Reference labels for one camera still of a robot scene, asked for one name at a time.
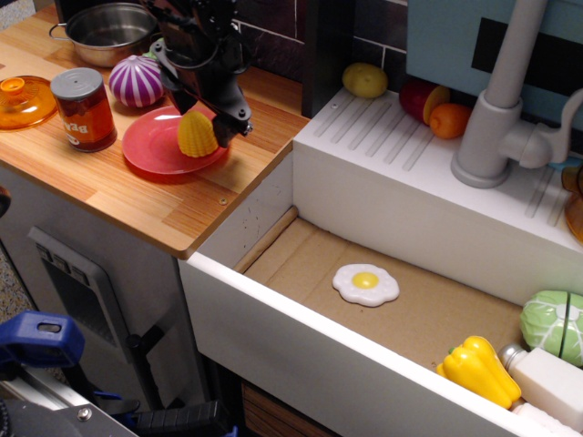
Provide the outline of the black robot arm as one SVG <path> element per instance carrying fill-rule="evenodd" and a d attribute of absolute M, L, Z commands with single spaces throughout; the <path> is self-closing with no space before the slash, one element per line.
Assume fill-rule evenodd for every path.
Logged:
<path fill-rule="evenodd" d="M 184 115 L 197 103 L 214 114 L 220 147 L 252 131 L 251 109 L 238 76 L 251 64 L 251 52 L 234 23 L 235 1 L 142 1 L 158 24 L 162 40 L 151 46 L 161 83 Z"/>

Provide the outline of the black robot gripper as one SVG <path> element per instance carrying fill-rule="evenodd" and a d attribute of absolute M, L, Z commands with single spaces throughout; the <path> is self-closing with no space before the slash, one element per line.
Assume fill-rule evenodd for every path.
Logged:
<path fill-rule="evenodd" d="M 227 148 L 237 135 L 253 130 L 251 108 L 240 88 L 238 75 L 250 65 L 250 51 L 240 41 L 229 39 L 214 46 L 204 60 L 195 60 L 167 47 L 163 40 L 153 45 L 162 85 L 181 115 L 196 104 L 209 109 L 217 143 Z"/>

